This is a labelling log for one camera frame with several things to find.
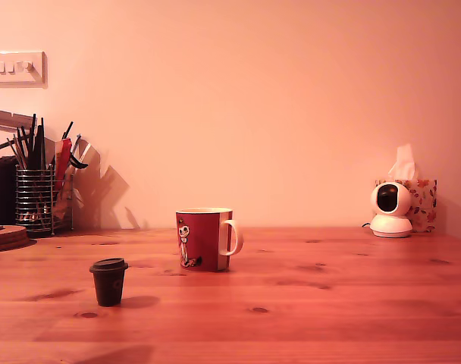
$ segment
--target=brown cup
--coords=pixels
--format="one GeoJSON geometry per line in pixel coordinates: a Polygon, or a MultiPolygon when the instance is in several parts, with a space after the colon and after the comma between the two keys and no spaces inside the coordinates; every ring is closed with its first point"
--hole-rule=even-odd
{"type": "Polygon", "coordinates": [[[94,276],[97,303],[109,307],[121,302],[124,271],[128,264],[123,258],[110,258],[95,262],[89,271],[94,276]]]}

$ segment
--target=light switch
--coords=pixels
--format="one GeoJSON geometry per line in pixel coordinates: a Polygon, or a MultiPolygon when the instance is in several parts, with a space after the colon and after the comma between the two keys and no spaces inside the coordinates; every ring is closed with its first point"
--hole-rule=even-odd
{"type": "Polygon", "coordinates": [[[3,61],[0,61],[0,74],[5,72],[5,63],[3,61]]]}
{"type": "Polygon", "coordinates": [[[15,72],[15,63],[12,62],[12,61],[6,62],[6,71],[7,71],[9,74],[14,73],[14,72],[15,72]]]}
{"type": "Polygon", "coordinates": [[[26,72],[30,72],[32,70],[32,62],[31,61],[24,61],[22,66],[26,72]]]}
{"type": "Polygon", "coordinates": [[[45,83],[46,57],[43,52],[0,52],[0,83],[45,83]]]}

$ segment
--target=tissue box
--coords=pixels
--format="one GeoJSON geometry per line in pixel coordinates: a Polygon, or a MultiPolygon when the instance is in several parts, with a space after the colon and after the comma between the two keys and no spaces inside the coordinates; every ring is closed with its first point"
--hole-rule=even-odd
{"type": "MultiPolygon", "coordinates": [[[[376,180],[375,186],[390,182],[376,180]]],[[[395,180],[411,193],[411,207],[406,217],[411,221],[412,231],[416,233],[431,232],[436,221],[437,180],[395,180]]]]}

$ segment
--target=switch plate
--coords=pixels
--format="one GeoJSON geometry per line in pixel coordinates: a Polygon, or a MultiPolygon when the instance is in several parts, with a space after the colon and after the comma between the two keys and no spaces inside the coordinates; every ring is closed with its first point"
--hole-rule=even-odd
{"type": "Polygon", "coordinates": [[[0,83],[39,84],[42,86],[45,81],[44,58],[43,52],[0,52],[0,64],[3,63],[5,67],[5,71],[0,72],[0,83]],[[30,70],[18,67],[24,62],[31,62],[30,70]]]}

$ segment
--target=cup lid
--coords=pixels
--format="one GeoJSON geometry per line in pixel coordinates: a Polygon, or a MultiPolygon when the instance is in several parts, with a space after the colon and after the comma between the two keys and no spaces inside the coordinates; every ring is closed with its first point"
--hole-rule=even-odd
{"type": "Polygon", "coordinates": [[[114,271],[118,269],[127,269],[128,264],[124,262],[123,258],[109,258],[109,259],[103,259],[99,260],[98,262],[95,262],[89,271],[94,272],[94,271],[114,271]]]}

